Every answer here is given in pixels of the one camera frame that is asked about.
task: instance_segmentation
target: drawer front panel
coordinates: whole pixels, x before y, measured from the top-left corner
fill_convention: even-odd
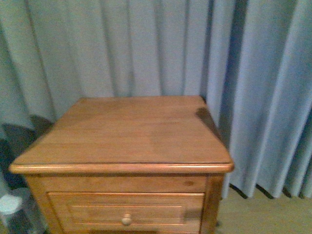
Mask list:
[[[78,231],[65,234],[199,234],[199,232],[158,232],[158,231]]]
[[[44,176],[49,192],[203,193],[204,176]]]
[[[49,193],[49,198],[66,232],[198,232],[204,194]]]

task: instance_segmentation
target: curtain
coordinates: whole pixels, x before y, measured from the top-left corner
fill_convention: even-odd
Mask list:
[[[223,197],[312,197],[311,38],[310,0],[0,1],[1,182],[80,97],[201,95],[235,161]]]

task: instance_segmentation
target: nightstand leg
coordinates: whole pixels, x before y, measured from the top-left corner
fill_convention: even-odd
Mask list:
[[[39,175],[27,175],[27,183],[29,188],[38,203],[41,212],[46,217],[46,221],[49,225],[49,231],[52,234],[63,234],[63,230],[60,227],[58,218],[54,213],[54,209],[50,204],[49,198],[46,194],[45,187],[41,183],[41,178]]]
[[[223,178],[223,174],[209,174],[207,176],[205,200],[200,227],[201,234],[215,233]]]

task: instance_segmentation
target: wood grain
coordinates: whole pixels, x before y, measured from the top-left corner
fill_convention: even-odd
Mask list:
[[[215,233],[223,178],[223,174],[210,175],[207,177],[206,193],[200,227],[201,234]]]
[[[43,176],[49,192],[203,193],[205,176]]]
[[[11,170],[60,173],[84,164],[82,172],[99,165],[110,173],[135,172],[142,167],[136,164],[146,170],[149,164],[175,164],[168,170],[180,173],[200,164],[201,169],[206,166],[204,172],[230,171],[233,162],[213,123],[207,125],[198,115],[205,108],[199,96],[83,98]]]
[[[39,175],[26,176],[28,186],[32,192],[32,195],[36,199],[45,219],[49,225],[49,229],[52,234],[63,234],[63,230],[60,226],[59,220],[54,212],[49,198],[45,192],[45,187],[42,185]]]
[[[204,194],[49,193],[65,231],[199,231]],[[131,214],[133,223],[121,219]]]

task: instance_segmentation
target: nightstand top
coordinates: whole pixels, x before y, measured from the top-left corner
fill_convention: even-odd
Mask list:
[[[224,173],[233,162],[199,96],[81,98],[15,173]]]

